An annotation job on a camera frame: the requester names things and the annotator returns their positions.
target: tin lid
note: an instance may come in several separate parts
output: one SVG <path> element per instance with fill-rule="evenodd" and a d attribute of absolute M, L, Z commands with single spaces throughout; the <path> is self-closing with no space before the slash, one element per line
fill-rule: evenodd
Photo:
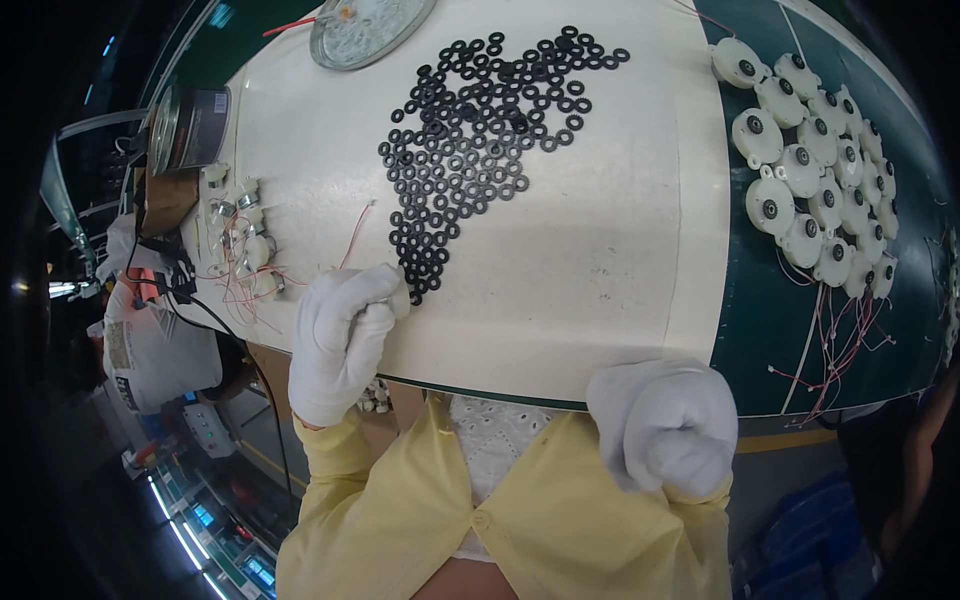
<path fill-rule="evenodd" d="M 174 132 L 177 130 L 177 121 L 180 116 L 180 95 L 170 86 L 156 109 L 154 129 L 150 136 L 150 156 L 152 174 L 159 175 L 167 170 L 170 163 L 170 153 L 173 150 Z"/>

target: white lace top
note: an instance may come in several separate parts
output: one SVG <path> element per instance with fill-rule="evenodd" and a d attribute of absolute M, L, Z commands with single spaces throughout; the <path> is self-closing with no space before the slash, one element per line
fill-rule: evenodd
<path fill-rule="evenodd" d="M 451 397 L 450 425 L 467 463 L 473 506 L 490 497 L 530 442 L 561 412 L 467 396 Z M 493 562 L 472 529 L 453 558 Z"/>

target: worker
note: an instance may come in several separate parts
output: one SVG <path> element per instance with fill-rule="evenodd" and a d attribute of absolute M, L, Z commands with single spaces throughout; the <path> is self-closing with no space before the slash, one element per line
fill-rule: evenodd
<path fill-rule="evenodd" d="M 250 368 L 227 335 L 179 319 L 152 302 L 138 302 L 140 269 L 117 277 L 101 323 L 71 343 L 70 359 L 81 387 L 92 392 L 108 378 L 134 413 L 158 413 L 187 392 L 215 401 L 242 387 Z"/>
<path fill-rule="evenodd" d="M 737 420 L 719 373 L 606 369 L 589 415 L 430 394 L 373 463 L 354 404 L 402 281 L 389 265 L 333 271 L 300 299 L 288 392 L 310 484 L 277 598 L 731 595 Z"/>

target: yellow cardigan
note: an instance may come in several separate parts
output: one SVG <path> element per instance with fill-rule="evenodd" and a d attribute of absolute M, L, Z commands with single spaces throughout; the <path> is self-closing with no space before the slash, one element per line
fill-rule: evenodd
<path fill-rule="evenodd" d="M 604 470 L 593 420 L 553 419 L 483 504 L 447 417 L 430 395 L 375 464 L 360 417 L 294 424 L 310 465 L 300 522 L 280 548 L 280 600 L 410 598 L 469 528 L 521 600 L 727 598 L 732 480 L 709 497 L 626 494 Z"/>

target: gloved hand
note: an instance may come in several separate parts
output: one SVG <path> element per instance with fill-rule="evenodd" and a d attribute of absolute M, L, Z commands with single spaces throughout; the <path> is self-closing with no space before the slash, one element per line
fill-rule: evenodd
<path fill-rule="evenodd" d="M 300 298 L 287 391 L 304 423 L 339 423 L 373 380 L 394 328 L 390 306 L 379 301 L 402 281 L 388 264 L 330 271 Z"/>
<path fill-rule="evenodd" d="M 737 420 L 723 375 L 694 359 L 652 360 L 596 373 L 587 407 L 600 456 L 624 492 L 667 482 L 707 495 L 731 472 Z"/>

